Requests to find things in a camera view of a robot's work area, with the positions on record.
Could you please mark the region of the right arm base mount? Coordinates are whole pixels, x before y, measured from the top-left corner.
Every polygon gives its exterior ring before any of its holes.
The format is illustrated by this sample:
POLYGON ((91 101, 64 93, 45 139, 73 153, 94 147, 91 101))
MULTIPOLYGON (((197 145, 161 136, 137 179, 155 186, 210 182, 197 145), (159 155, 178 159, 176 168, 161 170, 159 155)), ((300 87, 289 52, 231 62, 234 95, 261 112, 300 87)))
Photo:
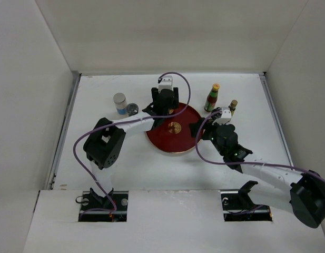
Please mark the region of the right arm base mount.
POLYGON ((240 189, 220 191, 225 222, 272 222, 270 207, 254 204, 248 195, 252 187, 257 184, 256 181, 248 181, 240 189))

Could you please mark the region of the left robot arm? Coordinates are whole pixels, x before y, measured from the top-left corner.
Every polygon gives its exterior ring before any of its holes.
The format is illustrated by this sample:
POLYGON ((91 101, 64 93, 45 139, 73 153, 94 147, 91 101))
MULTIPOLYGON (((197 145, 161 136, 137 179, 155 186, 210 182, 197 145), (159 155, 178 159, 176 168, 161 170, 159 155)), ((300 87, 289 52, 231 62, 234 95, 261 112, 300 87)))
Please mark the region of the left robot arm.
POLYGON ((107 193, 113 189, 111 176, 114 170, 111 166, 118 159, 124 140, 158 128, 165 121, 164 117, 179 107, 178 88, 174 87, 171 90, 152 88, 151 92, 153 100, 151 105, 127 119, 110 121, 101 118, 95 128, 112 123, 118 125, 90 134, 83 145, 92 173, 107 193))

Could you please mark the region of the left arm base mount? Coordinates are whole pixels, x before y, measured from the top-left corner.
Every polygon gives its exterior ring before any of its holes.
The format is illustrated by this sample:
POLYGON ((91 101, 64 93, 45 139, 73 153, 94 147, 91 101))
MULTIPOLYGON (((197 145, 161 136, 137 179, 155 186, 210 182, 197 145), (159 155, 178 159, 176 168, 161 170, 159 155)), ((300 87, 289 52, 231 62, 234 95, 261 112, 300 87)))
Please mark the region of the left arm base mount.
POLYGON ((107 197, 98 195, 92 188, 83 192, 75 199, 80 205, 78 222, 126 222, 129 205, 128 191, 114 191, 109 193, 114 206, 107 197))

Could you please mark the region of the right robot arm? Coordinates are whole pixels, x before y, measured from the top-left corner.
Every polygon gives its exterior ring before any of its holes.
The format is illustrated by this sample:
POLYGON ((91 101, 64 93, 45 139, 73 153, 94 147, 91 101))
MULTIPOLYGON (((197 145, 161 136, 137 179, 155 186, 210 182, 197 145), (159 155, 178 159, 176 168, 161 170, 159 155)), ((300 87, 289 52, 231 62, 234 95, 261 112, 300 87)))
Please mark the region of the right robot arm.
POLYGON ((222 165, 241 174, 266 182, 281 193, 273 195, 255 192, 257 181, 248 182, 239 189, 238 202, 243 208, 267 205, 295 215, 304 225, 318 228, 325 219, 325 179, 312 170, 284 164, 265 162, 238 143, 232 124, 219 125, 212 120, 199 119, 189 125, 196 140, 210 141, 223 158, 222 165))

